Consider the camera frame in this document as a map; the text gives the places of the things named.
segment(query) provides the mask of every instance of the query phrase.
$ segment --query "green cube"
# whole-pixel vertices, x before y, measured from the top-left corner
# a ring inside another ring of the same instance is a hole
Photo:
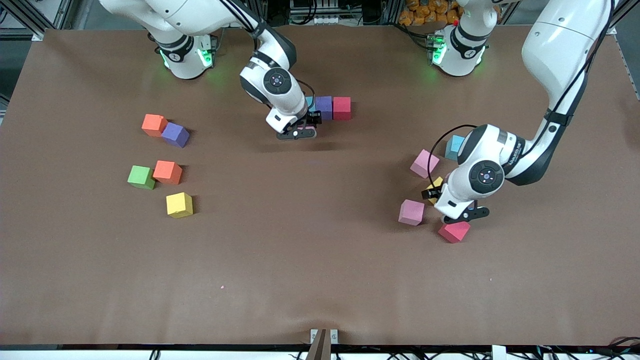
[[[129,173],[128,182],[137,188],[153,190],[156,185],[156,180],[151,177],[152,174],[153,171],[151,168],[133,165]]]

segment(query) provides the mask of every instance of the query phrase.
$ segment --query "purple cube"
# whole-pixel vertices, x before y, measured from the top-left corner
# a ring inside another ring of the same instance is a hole
[[[320,118],[333,120],[333,103],[330,96],[316,96],[316,111],[320,111]]]
[[[170,145],[184,147],[189,140],[189,132],[184,127],[170,122],[162,132],[162,137]]]

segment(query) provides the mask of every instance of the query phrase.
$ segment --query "green led light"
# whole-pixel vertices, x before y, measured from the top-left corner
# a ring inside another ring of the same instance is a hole
[[[211,61],[211,55],[208,51],[198,50],[198,55],[200,57],[200,60],[202,60],[202,65],[204,65],[204,67],[211,66],[213,62]]]
[[[444,54],[447,52],[447,44],[442,44],[438,50],[433,53],[433,63],[440,64]]]
[[[478,65],[480,61],[482,61],[482,54],[485,49],[486,49],[486,46],[482,46],[482,50],[480,50],[480,53],[478,54],[478,60],[476,61],[476,65]]]
[[[169,69],[169,63],[166,61],[166,58],[164,57],[164,53],[162,51],[160,52],[160,55],[162,56],[162,60],[164,61],[164,67]]]

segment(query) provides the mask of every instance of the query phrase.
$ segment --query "orange cube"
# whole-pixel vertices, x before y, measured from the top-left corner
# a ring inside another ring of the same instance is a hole
[[[149,136],[162,137],[162,132],[169,122],[162,115],[146,114],[142,122],[142,130]]]
[[[156,169],[154,170],[154,179],[160,181],[163,184],[180,183],[180,176],[182,175],[182,168],[173,161],[158,160],[156,163]]]

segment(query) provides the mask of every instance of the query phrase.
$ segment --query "red cube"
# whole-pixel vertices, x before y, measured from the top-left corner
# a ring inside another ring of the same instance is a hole
[[[333,119],[338,121],[351,120],[351,98],[339,97],[333,98]]]
[[[182,168],[173,161],[158,160],[156,168],[154,169],[154,179],[160,181],[163,184],[178,185],[180,183],[180,176],[182,175]]]
[[[142,122],[142,130],[154,138],[162,137],[162,132],[169,122],[162,115],[146,114]]]
[[[438,234],[442,235],[450,243],[459,243],[471,228],[468,222],[456,222],[455,224],[444,224]]]

